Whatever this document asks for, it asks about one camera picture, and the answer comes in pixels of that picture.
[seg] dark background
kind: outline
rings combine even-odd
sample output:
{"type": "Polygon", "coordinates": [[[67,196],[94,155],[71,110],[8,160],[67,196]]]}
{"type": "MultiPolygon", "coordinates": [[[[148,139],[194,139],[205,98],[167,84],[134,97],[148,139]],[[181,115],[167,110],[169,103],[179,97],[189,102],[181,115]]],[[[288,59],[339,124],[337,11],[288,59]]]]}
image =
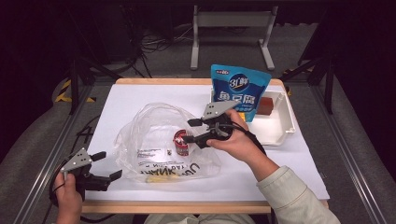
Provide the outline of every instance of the dark background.
{"type": "MultiPolygon", "coordinates": [[[[134,28],[149,27],[166,38],[174,35],[173,27],[191,22],[192,7],[128,7],[136,12],[134,28]]],[[[276,25],[319,22],[325,8],[280,7],[276,25]]],[[[318,57],[333,41],[341,46],[335,51],[335,74],[395,179],[396,16],[385,2],[356,1],[336,8],[332,17],[303,59],[318,57]]],[[[2,160],[23,131],[52,107],[52,92],[69,76],[74,58],[83,55],[111,63],[133,58],[135,48],[129,43],[120,6],[7,1],[0,19],[2,160]]]]}

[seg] blue snack bag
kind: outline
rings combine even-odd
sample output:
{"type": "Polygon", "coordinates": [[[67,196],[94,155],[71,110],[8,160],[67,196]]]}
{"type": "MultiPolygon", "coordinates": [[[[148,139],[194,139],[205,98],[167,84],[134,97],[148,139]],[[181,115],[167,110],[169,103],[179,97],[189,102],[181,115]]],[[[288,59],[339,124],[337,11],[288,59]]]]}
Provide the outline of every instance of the blue snack bag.
{"type": "Polygon", "coordinates": [[[211,67],[213,101],[238,100],[234,109],[246,122],[253,121],[257,106],[271,75],[244,67],[213,64],[211,67]]]}

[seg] brown box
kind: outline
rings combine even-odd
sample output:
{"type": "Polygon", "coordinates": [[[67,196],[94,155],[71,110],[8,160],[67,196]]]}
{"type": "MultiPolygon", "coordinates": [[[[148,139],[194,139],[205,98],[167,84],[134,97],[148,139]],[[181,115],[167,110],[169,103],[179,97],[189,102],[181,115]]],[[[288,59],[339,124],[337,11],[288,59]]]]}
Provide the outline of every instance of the brown box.
{"type": "Polygon", "coordinates": [[[274,109],[274,102],[271,97],[262,97],[257,108],[257,113],[260,115],[271,115],[274,109]]]}

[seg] metal frame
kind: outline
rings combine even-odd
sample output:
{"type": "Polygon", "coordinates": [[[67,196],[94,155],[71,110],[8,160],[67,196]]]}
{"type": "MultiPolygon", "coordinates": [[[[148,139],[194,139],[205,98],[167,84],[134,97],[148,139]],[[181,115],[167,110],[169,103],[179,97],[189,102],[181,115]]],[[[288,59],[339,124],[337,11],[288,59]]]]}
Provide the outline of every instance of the metal frame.
{"type": "MultiPolygon", "coordinates": [[[[89,94],[92,90],[92,86],[84,86],[79,97],[79,101],[83,102],[85,99],[89,97],[89,94]]],[[[29,195],[26,197],[23,206],[21,207],[20,212],[16,216],[14,223],[21,224],[21,223],[28,223],[30,215],[32,215],[35,206],[38,203],[38,200],[41,197],[41,194],[44,191],[44,188],[47,186],[48,182],[50,181],[50,177],[55,170],[58,160],[60,159],[62,152],[64,150],[65,140],[69,136],[76,119],[82,109],[84,104],[79,104],[76,108],[76,111],[73,115],[70,115],[62,131],[56,140],[54,147],[52,148],[46,162],[43,165],[43,168],[38,173],[35,183],[33,184],[29,195]]]]}
{"type": "Polygon", "coordinates": [[[198,6],[194,6],[191,70],[198,69],[198,28],[220,26],[266,27],[265,37],[259,39],[259,45],[268,70],[274,70],[275,66],[268,50],[268,42],[274,27],[276,12],[277,7],[273,7],[271,11],[259,12],[199,12],[198,6]]]}
{"type": "Polygon", "coordinates": [[[334,117],[329,114],[327,107],[323,104],[324,98],[319,89],[319,86],[312,86],[311,91],[317,101],[317,104],[320,106],[322,113],[324,114],[328,125],[332,130],[332,134],[338,144],[338,152],[341,155],[341,158],[346,165],[346,168],[349,172],[350,177],[356,187],[357,192],[361,196],[361,200],[364,204],[364,207],[367,210],[367,213],[370,216],[370,219],[373,223],[387,223],[384,218],[384,215],[379,208],[373,193],[370,191],[370,188],[364,178],[364,175],[361,173],[361,169],[353,157],[349,146],[347,145],[347,141],[341,133],[340,128],[338,127],[337,121],[335,121],[334,117]]]}

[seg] red can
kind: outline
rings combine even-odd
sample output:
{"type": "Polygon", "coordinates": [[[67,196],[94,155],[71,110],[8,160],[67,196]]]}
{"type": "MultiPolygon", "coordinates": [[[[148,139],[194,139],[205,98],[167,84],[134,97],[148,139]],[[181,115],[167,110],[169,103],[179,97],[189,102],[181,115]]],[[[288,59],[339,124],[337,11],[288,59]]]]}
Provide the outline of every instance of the red can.
{"type": "Polygon", "coordinates": [[[176,153],[180,156],[188,156],[189,155],[189,145],[184,142],[182,136],[187,135],[186,130],[180,130],[175,133],[174,143],[176,147],[176,153]]]}

